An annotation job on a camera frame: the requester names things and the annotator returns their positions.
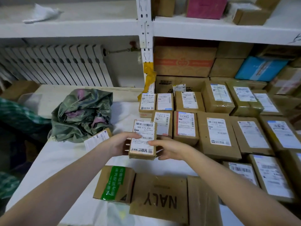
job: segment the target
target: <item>crumpled white paper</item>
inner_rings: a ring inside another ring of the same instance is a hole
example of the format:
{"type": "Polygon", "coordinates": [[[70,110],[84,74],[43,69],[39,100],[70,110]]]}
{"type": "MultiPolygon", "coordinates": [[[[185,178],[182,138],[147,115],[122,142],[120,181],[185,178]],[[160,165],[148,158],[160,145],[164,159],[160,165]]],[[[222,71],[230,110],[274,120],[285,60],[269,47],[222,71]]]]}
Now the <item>crumpled white paper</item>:
{"type": "Polygon", "coordinates": [[[42,7],[35,4],[31,19],[23,20],[25,24],[31,24],[34,22],[48,20],[50,18],[58,17],[62,13],[59,9],[53,9],[50,7],[42,7]]]}

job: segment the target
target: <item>pink box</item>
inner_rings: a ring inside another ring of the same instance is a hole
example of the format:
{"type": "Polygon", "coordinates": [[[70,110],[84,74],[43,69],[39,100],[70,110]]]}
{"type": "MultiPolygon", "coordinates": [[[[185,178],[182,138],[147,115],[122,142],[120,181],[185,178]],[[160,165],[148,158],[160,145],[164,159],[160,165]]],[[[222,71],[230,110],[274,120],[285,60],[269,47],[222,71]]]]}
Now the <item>pink box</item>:
{"type": "Polygon", "coordinates": [[[227,0],[188,0],[186,17],[220,19],[226,4],[227,0]]]}

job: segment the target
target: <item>green tape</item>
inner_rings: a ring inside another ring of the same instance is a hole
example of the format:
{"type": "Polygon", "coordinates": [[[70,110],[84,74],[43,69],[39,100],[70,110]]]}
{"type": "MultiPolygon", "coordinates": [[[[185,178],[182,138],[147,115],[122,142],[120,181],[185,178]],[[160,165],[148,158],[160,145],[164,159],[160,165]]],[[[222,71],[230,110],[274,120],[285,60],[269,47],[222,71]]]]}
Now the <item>green tape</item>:
{"type": "Polygon", "coordinates": [[[104,189],[101,200],[111,201],[115,200],[119,186],[123,184],[124,174],[126,172],[125,167],[113,166],[109,181],[104,189]]]}

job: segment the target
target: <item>person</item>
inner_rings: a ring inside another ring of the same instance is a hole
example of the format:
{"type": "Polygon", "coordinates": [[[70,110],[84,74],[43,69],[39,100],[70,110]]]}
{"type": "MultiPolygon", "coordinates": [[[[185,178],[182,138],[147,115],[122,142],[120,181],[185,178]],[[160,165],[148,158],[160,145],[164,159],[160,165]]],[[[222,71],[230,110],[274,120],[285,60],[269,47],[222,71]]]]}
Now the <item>person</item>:
{"type": "MultiPolygon", "coordinates": [[[[107,161],[127,154],[127,138],[140,137],[123,132],[103,141],[18,201],[0,218],[0,226],[57,226],[107,161]]],[[[263,190],[193,147],[169,138],[149,144],[164,148],[159,160],[184,160],[244,225],[301,225],[301,220],[263,190]]]]}

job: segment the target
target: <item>blue box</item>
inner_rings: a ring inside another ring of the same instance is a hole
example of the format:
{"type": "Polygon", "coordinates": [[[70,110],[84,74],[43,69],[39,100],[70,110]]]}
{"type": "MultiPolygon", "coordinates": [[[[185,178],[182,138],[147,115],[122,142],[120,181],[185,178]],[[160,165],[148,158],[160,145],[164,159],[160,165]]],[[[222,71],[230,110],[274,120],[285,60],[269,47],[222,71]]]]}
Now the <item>blue box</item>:
{"type": "Polygon", "coordinates": [[[269,82],[287,63],[288,60],[249,56],[235,75],[235,79],[269,82]]]}

